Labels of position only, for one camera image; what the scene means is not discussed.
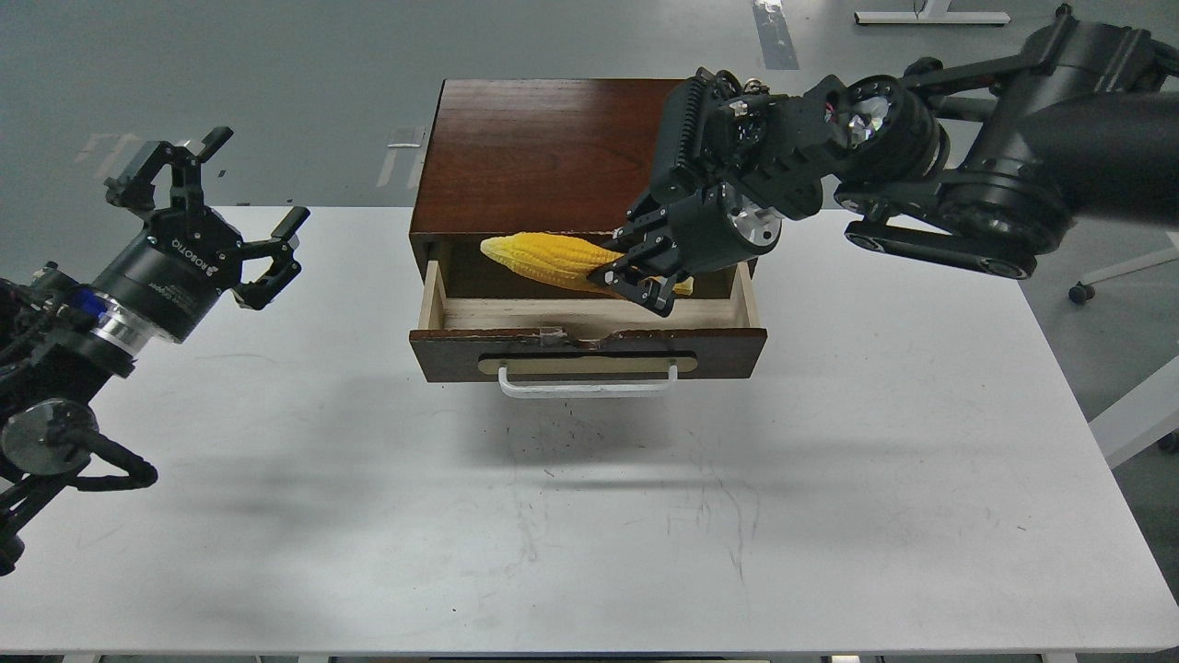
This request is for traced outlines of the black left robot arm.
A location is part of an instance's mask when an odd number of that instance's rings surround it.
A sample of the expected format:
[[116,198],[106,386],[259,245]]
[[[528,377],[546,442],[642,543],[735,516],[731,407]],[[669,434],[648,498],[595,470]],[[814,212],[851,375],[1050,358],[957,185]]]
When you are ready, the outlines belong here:
[[88,403],[110,378],[129,378],[152,339],[184,343],[224,294],[261,310],[298,276],[307,206],[292,206],[269,238],[248,242],[204,201],[203,164],[231,137],[218,126],[196,146],[150,142],[105,180],[110,205],[144,225],[93,281],[55,262],[29,283],[4,280],[4,575],[24,553],[18,534],[64,488],[157,481],[152,462],[99,429]]

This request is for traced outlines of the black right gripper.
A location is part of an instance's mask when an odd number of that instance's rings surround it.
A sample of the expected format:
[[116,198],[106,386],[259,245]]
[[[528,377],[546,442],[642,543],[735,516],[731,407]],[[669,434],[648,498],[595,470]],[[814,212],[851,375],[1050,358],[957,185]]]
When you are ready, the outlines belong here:
[[590,273],[590,282],[668,319],[679,277],[757,260],[778,243],[784,215],[760,206],[727,183],[681,201],[646,193],[602,247],[626,252]]

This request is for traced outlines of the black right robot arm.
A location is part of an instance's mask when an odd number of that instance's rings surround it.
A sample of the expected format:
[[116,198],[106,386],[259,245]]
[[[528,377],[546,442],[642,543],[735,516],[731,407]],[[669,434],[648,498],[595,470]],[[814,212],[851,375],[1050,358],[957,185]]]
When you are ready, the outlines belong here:
[[859,221],[847,239],[1010,280],[1078,215],[1175,224],[1175,48],[1069,5],[1015,55],[773,94],[698,70],[661,106],[648,189],[590,281],[670,315],[677,283],[771,251],[821,210],[822,180]]

